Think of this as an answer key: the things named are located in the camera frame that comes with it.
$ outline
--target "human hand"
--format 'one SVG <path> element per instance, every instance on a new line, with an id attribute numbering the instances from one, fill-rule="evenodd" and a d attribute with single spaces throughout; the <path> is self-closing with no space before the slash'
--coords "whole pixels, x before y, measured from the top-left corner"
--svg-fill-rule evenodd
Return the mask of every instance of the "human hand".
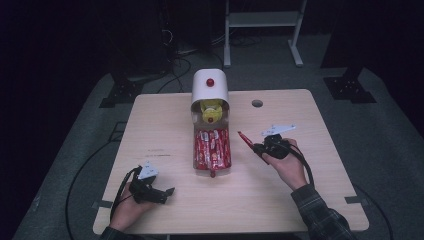
<path id="1" fill-rule="evenodd" d="M 291 145 L 297 147 L 297 142 L 294 139 L 286 139 Z M 262 158 L 277 170 L 280 178 L 294 191 L 307 184 L 303 164 L 293 154 L 289 153 L 283 159 L 277 159 L 263 153 Z"/>
<path id="2" fill-rule="evenodd" d="M 130 182 L 125 185 L 125 189 L 120 198 L 119 205 L 113 214 L 112 220 L 110 221 L 109 227 L 118 231 L 125 231 L 133 223 L 135 223 L 140 216 L 148 210 L 154 208 L 157 203 L 142 202 L 137 203 L 131 196 L 131 192 L 128 190 Z"/>

